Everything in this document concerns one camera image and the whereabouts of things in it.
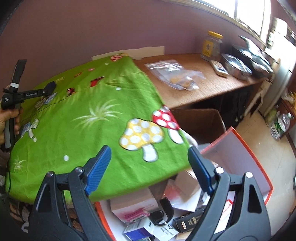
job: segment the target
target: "yellow jar lid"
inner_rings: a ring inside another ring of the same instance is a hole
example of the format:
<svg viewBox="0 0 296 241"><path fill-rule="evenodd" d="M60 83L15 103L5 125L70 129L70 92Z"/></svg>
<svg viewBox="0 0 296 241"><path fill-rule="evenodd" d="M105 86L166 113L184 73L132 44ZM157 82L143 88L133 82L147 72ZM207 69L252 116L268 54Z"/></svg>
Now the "yellow jar lid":
<svg viewBox="0 0 296 241"><path fill-rule="evenodd" d="M221 34L218 34L218 33L212 32L212 31L208 31L207 33L208 33L208 35L211 35L211 36L218 38L218 39L223 38L223 36Z"/></svg>

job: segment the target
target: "tile floor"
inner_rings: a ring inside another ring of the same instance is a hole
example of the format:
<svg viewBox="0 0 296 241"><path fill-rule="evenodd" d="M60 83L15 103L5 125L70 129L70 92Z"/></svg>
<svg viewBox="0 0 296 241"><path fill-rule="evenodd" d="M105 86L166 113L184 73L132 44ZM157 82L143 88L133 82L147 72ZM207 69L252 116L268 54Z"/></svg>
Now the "tile floor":
<svg viewBox="0 0 296 241"><path fill-rule="evenodd" d="M263 117L257 112L245 117L236 128L265 169L274 187L267 204L271 232L275 234L289 217L295 199L293 177L296 158L287 137L275 141Z"/></svg>

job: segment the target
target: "yellow mushroom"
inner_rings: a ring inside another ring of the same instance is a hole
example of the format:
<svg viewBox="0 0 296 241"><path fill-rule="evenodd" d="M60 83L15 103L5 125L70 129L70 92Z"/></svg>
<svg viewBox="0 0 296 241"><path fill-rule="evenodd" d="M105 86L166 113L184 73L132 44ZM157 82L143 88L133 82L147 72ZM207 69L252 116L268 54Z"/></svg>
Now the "yellow mushroom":
<svg viewBox="0 0 296 241"><path fill-rule="evenodd" d="M143 159L153 162L158 159L158 155L152 144L161 142L163 138L164 132L157 124L135 118L128 121L119 144L124 149L132 151L142 148Z"/></svg>

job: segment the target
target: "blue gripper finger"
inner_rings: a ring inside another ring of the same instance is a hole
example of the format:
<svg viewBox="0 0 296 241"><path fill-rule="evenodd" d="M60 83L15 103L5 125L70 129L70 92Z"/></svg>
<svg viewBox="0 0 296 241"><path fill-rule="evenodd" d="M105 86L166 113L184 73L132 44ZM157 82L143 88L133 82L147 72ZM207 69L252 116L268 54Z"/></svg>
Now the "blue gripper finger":
<svg viewBox="0 0 296 241"><path fill-rule="evenodd" d="M211 196L216 187L214 165L210 160L205 159L196 147L188 150L188 161L195 176L204 192Z"/></svg>
<svg viewBox="0 0 296 241"><path fill-rule="evenodd" d="M98 188L110 160L111 148L104 145L96 157L91 158L84 166L85 170L88 171L88 174L86 174L86 187L84 188L88 196Z"/></svg>

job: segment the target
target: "black box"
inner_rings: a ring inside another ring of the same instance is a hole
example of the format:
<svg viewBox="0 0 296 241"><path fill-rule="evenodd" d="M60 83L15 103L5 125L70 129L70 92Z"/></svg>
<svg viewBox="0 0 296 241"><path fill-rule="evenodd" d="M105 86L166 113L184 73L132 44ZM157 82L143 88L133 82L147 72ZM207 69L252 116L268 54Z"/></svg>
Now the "black box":
<svg viewBox="0 0 296 241"><path fill-rule="evenodd" d="M206 206L200 207L195 212L190 212L185 215L182 215L178 218L175 218L173 221L173 226L180 232L188 232L192 230L195 225L200 220Z"/></svg>

